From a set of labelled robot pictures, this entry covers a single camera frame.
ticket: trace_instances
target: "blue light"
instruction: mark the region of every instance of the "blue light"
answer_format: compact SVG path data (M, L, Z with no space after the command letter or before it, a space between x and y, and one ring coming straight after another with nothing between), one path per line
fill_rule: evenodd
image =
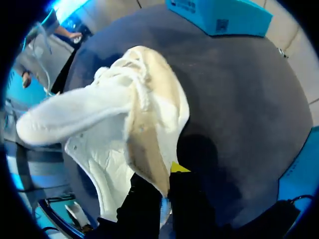
M56 11L56 17L62 24L72 13L89 0L57 0L52 6Z

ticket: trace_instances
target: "person's arm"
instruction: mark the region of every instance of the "person's arm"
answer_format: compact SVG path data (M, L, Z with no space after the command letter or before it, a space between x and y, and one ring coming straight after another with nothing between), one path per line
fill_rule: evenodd
M54 31L56 34L59 34L61 36L65 36L65 37L68 37L68 38L77 38L77 37L80 37L82 36L82 33L81 32L69 32L67 29L65 29L63 26L59 25L55 31Z

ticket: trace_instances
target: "yellow tag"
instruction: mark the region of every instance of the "yellow tag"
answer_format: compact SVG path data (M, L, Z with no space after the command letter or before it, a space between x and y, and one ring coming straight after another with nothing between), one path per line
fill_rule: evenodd
M176 173L176 172L190 172L188 169L180 166L178 163L173 162L173 164L171 165L171 169L170 169L171 173Z

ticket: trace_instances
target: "white wall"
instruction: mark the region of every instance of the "white wall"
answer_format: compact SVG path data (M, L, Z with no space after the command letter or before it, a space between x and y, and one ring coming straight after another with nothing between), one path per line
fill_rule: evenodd
M76 14L95 33L112 21L138 9L140 7L136 0L90 0Z

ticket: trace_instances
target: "round platform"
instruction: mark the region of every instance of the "round platform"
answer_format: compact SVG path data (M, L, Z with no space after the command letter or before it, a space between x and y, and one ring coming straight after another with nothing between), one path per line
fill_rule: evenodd
M78 50L65 91L92 83L96 70L144 45L175 71L190 107L179 143L180 164L201 175L219 225L239 227L273 205L278 179L313 126L303 90L266 38L210 37L157 5L123 17ZM77 201L94 220L94 186L67 155Z

